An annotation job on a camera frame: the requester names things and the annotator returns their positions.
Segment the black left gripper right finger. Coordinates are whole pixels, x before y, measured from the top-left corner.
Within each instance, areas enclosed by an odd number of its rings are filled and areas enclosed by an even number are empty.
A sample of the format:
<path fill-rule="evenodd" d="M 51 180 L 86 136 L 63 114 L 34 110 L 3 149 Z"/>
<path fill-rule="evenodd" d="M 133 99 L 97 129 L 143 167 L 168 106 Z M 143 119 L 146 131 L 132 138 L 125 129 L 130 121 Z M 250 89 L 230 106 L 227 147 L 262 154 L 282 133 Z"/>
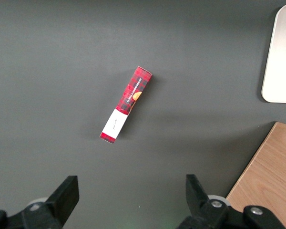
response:
<path fill-rule="evenodd" d="M 196 175 L 186 176 L 186 201 L 191 215 L 179 229 L 284 229 L 285 226 L 269 209 L 249 205 L 235 210 L 224 197 L 206 194 Z"/>

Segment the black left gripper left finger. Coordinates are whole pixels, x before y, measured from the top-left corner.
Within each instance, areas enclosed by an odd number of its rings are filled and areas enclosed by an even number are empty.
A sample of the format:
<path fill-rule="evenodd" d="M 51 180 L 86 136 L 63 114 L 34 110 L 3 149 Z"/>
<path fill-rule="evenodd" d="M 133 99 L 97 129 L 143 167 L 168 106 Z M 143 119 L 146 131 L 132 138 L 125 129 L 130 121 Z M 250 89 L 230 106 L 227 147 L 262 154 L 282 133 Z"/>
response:
<path fill-rule="evenodd" d="M 68 176 L 44 201 L 13 216 L 0 210 L 0 229 L 62 229 L 79 201 L 77 176 Z"/>

